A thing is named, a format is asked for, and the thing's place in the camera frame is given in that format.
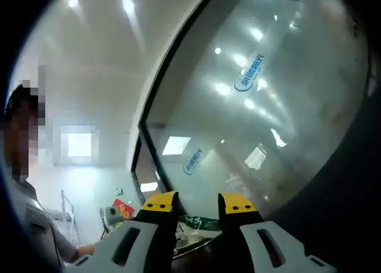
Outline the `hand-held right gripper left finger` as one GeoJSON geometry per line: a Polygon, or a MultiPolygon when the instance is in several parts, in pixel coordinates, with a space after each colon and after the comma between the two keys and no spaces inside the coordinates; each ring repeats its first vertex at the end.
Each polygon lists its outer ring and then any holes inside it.
{"type": "Polygon", "coordinates": [[[92,255],[64,272],[170,272],[176,246],[179,193],[151,196],[137,215],[106,235],[92,255]]]}

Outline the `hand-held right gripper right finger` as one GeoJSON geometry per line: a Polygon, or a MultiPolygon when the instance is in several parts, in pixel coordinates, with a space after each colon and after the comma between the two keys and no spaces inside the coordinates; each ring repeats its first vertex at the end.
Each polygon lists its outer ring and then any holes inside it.
{"type": "Polygon", "coordinates": [[[265,221],[243,194],[220,193],[218,217],[224,266],[233,272],[338,272],[307,256],[298,239],[275,222],[265,221]]]}

